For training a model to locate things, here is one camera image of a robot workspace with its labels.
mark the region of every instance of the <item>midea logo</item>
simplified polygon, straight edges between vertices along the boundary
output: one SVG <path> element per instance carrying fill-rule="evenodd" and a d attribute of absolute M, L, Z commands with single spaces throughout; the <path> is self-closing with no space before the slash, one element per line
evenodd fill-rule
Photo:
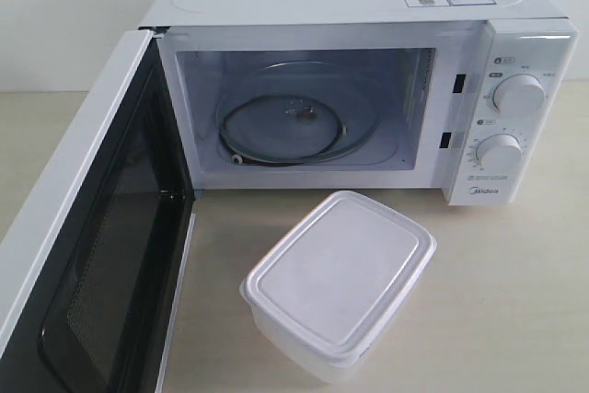
<path fill-rule="evenodd" d="M 499 193 L 498 189 L 479 188 L 478 186 L 470 188 L 470 195 L 479 195 L 481 193 Z"/>

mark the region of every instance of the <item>control panel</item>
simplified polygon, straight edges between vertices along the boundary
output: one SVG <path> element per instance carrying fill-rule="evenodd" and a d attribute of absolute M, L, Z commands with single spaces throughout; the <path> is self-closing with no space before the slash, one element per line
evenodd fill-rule
<path fill-rule="evenodd" d="M 510 202 L 548 116 L 577 31 L 567 19 L 492 20 L 450 204 Z"/>

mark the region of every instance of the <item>plastic food container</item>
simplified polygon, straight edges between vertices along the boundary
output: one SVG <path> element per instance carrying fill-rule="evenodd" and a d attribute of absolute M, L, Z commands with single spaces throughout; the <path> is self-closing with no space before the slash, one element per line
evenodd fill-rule
<path fill-rule="evenodd" d="M 365 359 L 435 247 L 406 216 L 339 191 L 268 252 L 241 294 L 276 347 L 337 383 Z"/>

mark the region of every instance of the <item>white wall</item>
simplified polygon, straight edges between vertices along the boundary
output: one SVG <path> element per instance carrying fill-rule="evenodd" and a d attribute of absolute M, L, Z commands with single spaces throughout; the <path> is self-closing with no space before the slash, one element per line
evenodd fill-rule
<path fill-rule="evenodd" d="M 0 0 L 0 90 L 87 90 L 152 0 Z M 553 0 L 589 36 L 586 0 Z M 589 78 L 589 39 L 569 78 Z"/>

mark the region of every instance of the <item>microwave oven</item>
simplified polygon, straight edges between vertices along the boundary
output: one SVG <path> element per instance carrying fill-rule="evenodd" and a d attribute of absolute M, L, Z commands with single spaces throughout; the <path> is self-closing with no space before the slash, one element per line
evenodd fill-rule
<path fill-rule="evenodd" d="M 510 202 L 576 40 L 549 0 L 155 0 L 0 245 L 0 389 L 161 390 L 207 189 Z"/>

